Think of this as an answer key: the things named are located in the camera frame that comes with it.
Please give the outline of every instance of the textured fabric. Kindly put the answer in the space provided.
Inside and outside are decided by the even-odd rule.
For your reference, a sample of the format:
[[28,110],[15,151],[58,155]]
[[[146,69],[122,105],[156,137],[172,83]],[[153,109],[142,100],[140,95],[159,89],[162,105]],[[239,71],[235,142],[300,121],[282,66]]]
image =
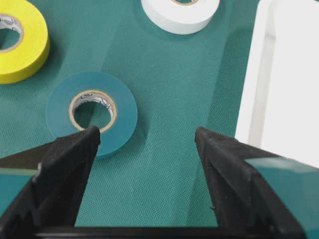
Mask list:
[[140,0],[31,2],[51,52],[30,79],[0,86],[0,156],[54,140],[44,117],[51,91],[103,71],[132,91],[138,125],[117,155],[95,161],[76,225],[216,226],[194,133],[235,133],[258,1],[222,0],[205,29],[184,36],[155,26]]
[[0,173],[0,217],[32,176]]
[[19,40],[19,33],[10,29],[0,30],[0,50],[7,49]]

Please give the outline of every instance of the white container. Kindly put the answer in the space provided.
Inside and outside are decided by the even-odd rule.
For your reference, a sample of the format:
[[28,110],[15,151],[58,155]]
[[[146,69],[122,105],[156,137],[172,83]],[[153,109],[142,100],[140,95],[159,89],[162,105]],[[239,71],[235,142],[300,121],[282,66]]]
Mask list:
[[317,1],[260,1],[235,137],[319,168]]

